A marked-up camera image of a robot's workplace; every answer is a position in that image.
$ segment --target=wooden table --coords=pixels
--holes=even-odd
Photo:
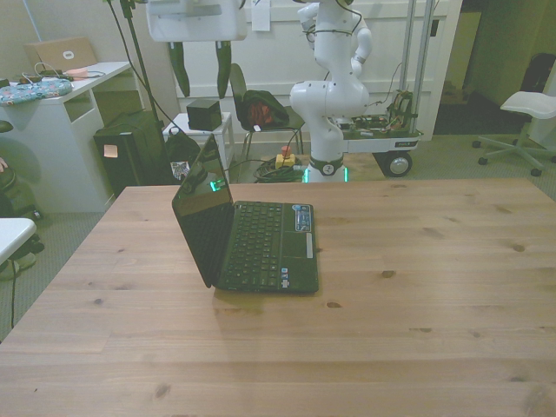
[[[2,416],[554,416],[556,203],[526,179],[242,184],[314,204],[315,295],[206,289],[126,189],[0,345]]]

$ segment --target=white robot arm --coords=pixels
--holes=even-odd
[[[290,93],[293,109],[311,134],[308,180],[344,181],[343,134],[329,119],[361,116],[370,103],[358,75],[371,51],[371,32],[361,13],[351,10],[344,0],[314,0],[301,10],[301,24],[314,37],[316,62],[329,71],[331,78],[297,83]],[[316,24],[311,29],[315,12]],[[352,56],[353,36],[359,46]]]

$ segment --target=notebook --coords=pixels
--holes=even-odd
[[[190,165],[172,208],[208,288],[319,289],[313,206],[234,202],[214,136]]]

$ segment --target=yellow object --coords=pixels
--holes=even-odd
[[[289,154],[289,157],[284,158],[282,154],[276,156],[276,169],[281,167],[293,167],[295,165],[295,155]]]

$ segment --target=orange object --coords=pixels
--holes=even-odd
[[[292,149],[289,146],[281,147],[281,155],[284,157],[284,159],[289,158],[291,154],[292,154]]]

